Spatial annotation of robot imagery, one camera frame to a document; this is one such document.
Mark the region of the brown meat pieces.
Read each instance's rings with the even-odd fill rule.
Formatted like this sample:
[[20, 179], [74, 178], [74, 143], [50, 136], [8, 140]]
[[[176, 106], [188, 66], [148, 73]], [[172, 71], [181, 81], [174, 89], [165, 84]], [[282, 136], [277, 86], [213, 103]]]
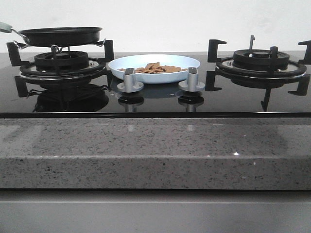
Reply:
[[188, 69], [168, 65], [162, 66], [160, 62], [148, 63], [145, 67], [139, 67], [135, 69], [135, 73], [147, 73], [147, 74], [175, 73], [181, 71], [188, 71]]

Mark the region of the silver stove knob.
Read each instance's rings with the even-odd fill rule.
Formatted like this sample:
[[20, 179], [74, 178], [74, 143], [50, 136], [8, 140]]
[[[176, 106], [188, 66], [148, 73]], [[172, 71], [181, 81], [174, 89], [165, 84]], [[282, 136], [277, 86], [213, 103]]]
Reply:
[[127, 68], [123, 75], [123, 82], [118, 84], [117, 88], [123, 93], [134, 93], [142, 90], [144, 84], [136, 80], [134, 68]]
[[198, 80], [197, 68], [189, 67], [187, 79], [179, 82], [178, 87], [187, 92], [198, 92], [205, 88], [205, 84]]

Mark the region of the black empty burner grate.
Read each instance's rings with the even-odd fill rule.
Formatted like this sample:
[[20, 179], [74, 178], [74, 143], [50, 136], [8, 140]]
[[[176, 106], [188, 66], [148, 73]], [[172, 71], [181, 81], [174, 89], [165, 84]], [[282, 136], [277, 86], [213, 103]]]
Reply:
[[[250, 45], [247, 50], [254, 50], [253, 42], [255, 36], [250, 38]], [[219, 58], [218, 46], [224, 44], [222, 40], [211, 39], [208, 43], [207, 61], [214, 63], [215, 69], [207, 71], [206, 91], [220, 91], [220, 87], [215, 87], [215, 78], [222, 77], [230, 80], [235, 86], [242, 86], [251, 93], [255, 89], [265, 91], [264, 100], [261, 102], [264, 111], [268, 109], [268, 103], [272, 89], [281, 88], [286, 84], [296, 83], [297, 89], [288, 93], [296, 96], [306, 96], [309, 88], [310, 74], [307, 67], [311, 64], [311, 43], [310, 41], [299, 42], [299, 45], [306, 46], [304, 59], [292, 61], [285, 67], [276, 66], [276, 54], [280, 52], [278, 47], [272, 46], [268, 50], [272, 52], [271, 64], [260, 69], [245, 69], [233, 65], [233, 54], [230, 57]]]

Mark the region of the black glass gas cooktop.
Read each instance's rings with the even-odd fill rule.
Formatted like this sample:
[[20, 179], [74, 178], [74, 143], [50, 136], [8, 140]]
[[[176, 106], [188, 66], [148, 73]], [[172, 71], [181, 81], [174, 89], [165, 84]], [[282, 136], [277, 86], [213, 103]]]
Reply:
[[199, 80], [206, 88], [190, 94], [176, 83], [147, 84], [133, 95], [117, 89], [119, 79], [105, 74], [69, 89], [21, 79], [19, 68], [1, 55], [1, 118], [223, 118], [309, 117], [311, 77], [294, 83], [248, 83], [219, 75], [203, 56]]

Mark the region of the black burner under pan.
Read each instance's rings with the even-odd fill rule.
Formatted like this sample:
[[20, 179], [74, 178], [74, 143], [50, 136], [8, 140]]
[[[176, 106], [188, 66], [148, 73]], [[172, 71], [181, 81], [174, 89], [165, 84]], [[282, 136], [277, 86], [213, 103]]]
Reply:
[[[79, 70], [89, 66], [88, 54], [82, 51], [63, 51], [56, 53], [60, 70]], [[36, 70], [55, 72], [54, 57], [51, 52], [34, 57]]]

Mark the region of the black empty burner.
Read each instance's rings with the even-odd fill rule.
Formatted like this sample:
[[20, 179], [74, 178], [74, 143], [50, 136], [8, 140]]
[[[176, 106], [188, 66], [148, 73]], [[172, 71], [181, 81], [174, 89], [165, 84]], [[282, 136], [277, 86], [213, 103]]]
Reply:
[[[285, 67], [289, 63], [289, 55], [277, 52], [276, 66]], [[237, 50], [233, 53], [233, 65], [245, 69], [260, 69], [271, 64], [272, 52], [270, 50]]]

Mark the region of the black pan support grate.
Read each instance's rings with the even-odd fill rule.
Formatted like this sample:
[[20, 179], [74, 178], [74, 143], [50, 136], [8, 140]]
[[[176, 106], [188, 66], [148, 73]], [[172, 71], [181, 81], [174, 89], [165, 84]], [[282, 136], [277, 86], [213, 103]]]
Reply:
[[19, 97], [30, 95], [27, 84], [36, 84], [45, 89], [70, 89], [89, 83], [92, 79], [98, 78], [108, 73], [106, 64], [114, 60], [113, 40], [107, 40], [104, 48], [104, 58], [89, 59], [89, 66], [79, 70], [60, 70], [56, 60], [56, 47], [51, 48], [54, 57], [55, 72], [36, 70], [35, 62], [22, 61], [19, 50], [13, 42], [7, 43], [9, 58], [13, 67], [19, 67], [19, 75], [15, 77], [17, 92]]

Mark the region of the black pan with green handle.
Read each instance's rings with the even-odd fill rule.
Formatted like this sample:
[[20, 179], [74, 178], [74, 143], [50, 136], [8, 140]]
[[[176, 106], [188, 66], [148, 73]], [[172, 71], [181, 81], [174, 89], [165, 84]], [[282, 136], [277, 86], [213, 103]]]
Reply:
[[7, 23], [0, 23], [0, 31], [3, 33], [15, 32], [20, 35], [29, 46], [59, 47], [80, 46], [94, 44], [99, 41], [101, 27], [56, 27], [39, 28], [16, 31]]

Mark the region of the light blue plate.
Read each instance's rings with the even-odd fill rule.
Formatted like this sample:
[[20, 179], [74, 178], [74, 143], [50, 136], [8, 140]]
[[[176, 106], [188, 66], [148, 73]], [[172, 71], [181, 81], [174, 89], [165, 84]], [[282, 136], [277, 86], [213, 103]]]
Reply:
[[136, 73], [136, 80], [147, 84], [161, 84], [161, 83], [175, 83], [185, 80], [188, 77], [187, 69], [189, 67], [200, 66], [200, 62], [194, 58], [180, 56], [180, 55], [168, 55], [168, 54], [143, 54], [132, 55], [117, 58], [111, 61], [108, 66], [112, 74], [123, 80], [124, 70], [127, 68], [140, 68], [145, 67], [148, 63], [160, 62], [160, 65], [168, 65], [182, 68], [180, 72], [173, 73]]

